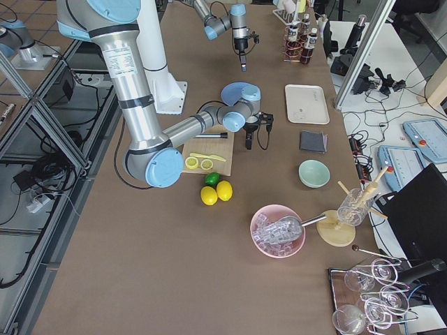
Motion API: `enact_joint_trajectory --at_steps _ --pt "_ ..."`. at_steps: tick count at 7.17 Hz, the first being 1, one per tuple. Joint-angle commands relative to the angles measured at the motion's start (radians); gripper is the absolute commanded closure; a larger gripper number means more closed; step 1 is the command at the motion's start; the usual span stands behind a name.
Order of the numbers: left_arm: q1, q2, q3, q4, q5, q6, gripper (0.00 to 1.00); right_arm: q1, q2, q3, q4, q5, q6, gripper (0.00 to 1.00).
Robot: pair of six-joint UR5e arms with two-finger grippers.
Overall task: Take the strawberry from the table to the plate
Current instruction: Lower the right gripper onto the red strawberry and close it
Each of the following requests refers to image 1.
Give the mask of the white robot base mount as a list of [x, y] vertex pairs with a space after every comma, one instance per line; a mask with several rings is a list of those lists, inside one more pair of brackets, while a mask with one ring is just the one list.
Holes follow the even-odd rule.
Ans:
[[187, 83], [177, 81], [168, 69], [154, 1], [141, 2], [138, 26], [137, 45], [156, 112], [179, 115], [182, 113]]

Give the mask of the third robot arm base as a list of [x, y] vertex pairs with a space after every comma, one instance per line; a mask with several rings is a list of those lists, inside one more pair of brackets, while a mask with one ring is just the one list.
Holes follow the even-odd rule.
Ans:
[[45, 70], [50, 59], [44, 57], [44, 48], [38, 45], [24, 22], [1, 23], [1, 52], [12, 57], [12, 65], [18, 70]]

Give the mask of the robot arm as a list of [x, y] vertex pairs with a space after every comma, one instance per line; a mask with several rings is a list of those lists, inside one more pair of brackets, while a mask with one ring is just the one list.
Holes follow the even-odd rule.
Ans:
[[98, 45], [131, 134], [124, 168], [150, 187], [165, 188], [181, 176], [178, 147], [221, 124], [233, 133], [260, 114], [261, 91], [242, 88], [232, 106], [206, 106], [162, 129], [157, 114], [169, 112], [185, 90], [168, 70], [154, 1], [58, 1], [57, 24], [68, 38]]
[[203, 21], [204, 31], [209, 40], [214, 40], [226, 31], [231, 31], [233, 51], [239, 57], [241, 71], [247, 71], [247, 55], [259, 43], [259, 35], [247, 26], [247, 10], [243, 3], [234, 4], [221, 17], [212, 13], [206, 1], [182, 1], [192, 7]]

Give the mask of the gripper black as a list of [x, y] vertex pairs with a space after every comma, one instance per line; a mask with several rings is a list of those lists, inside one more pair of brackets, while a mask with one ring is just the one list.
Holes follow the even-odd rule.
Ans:
[[245, 123], [243, 129], [246, 131], [245, 148], [252, 149], [252, 133], [258, 130], [261, 126], [266, 126], [266, 131], [271, 132], [274, 122], [274, 116], [270, 113], [259, 112]]
[[[251, 49], [247, 50], [249, 48], [250, 39], [253, 40], [254, 45], [251, 47]], [[246, 30], [240, 36], [233, 38], [233, 51], [239, 56], [242, 72], [247, 71], [246, 55], [250, 53], [250, 51], [253, 50], [254, 46], [259, 42], [260, 42], [259, 35], [252, 30]]]

